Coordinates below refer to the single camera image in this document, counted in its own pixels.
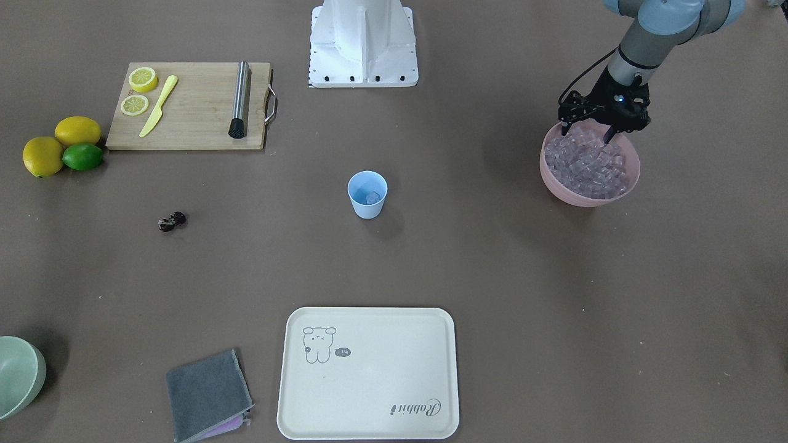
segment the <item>mint green bowl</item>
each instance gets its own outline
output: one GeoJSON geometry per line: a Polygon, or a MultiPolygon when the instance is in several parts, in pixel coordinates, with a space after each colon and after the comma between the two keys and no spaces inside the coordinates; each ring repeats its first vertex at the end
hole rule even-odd
{"type": "Polygon", "coordinates": [[[41,352],[19,337],[0,337],[0,420],[24,409],[46,377],[41,352]]]}

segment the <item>ice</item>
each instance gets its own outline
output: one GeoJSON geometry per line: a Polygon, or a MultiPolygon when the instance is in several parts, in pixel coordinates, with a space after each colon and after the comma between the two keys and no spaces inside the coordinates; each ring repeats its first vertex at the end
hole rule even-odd
{"type": "Polygon", "coordinates": [[[566,136],[545,146],[545,161],[553,176],[572,192],[613,199],[628,190],[626,158],[620,152],[615,142],[604,144],[602,134],[573,126],[566,136]]]}
{"type": "Polygon", "coordinates": [[[375,191],[372,191],[366,195],[366,204],[368,205],[374,205],[379,201],[381,201],[381,195],[375,191]]]}

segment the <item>cutting board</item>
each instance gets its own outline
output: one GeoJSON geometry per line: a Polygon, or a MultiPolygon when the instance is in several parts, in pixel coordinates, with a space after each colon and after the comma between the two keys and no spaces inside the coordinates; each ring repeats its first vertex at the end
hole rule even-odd
{"type": "Polygon", "coordinates": [[[121,94],[115,106],[106,147],[115,150],[209,150],[262,149],[266,139],[266,106],[271,80],[270,63],[250,63],[251,89],[247,136],[233,139],[227,134],[232,120],[238,63],[156,63],[128,65],[121,94]],[[158,86],[149,92],[134,92],[128,76],[134,69],[149,66],[156,71],[158,86]],[[167,76],[178,76],[178,84],[162,107],[164,115],[147,136],[140,137],[167,76]],[[121,112],[121,102],[130,94],[145,95],[150,106],[130,117],[121,112]]]}

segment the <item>gray towel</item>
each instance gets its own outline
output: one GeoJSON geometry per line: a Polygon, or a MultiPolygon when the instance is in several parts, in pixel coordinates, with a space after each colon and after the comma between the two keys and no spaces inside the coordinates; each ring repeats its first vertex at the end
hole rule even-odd
{"type": "Polygon", "coordinates": [[[254,406],[235,349],[167,373],[176,443],[237,429],[254,406]]]}

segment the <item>bear drawing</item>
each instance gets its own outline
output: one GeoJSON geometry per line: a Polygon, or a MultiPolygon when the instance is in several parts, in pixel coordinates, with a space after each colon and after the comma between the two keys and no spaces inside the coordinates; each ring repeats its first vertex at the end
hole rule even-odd
{"type": "Polygon", "coordinates": [[[325,363],[329,361],[335,332],[336,328],[303,329],[303,350],[307,353],[307,362],[325,363]]]}

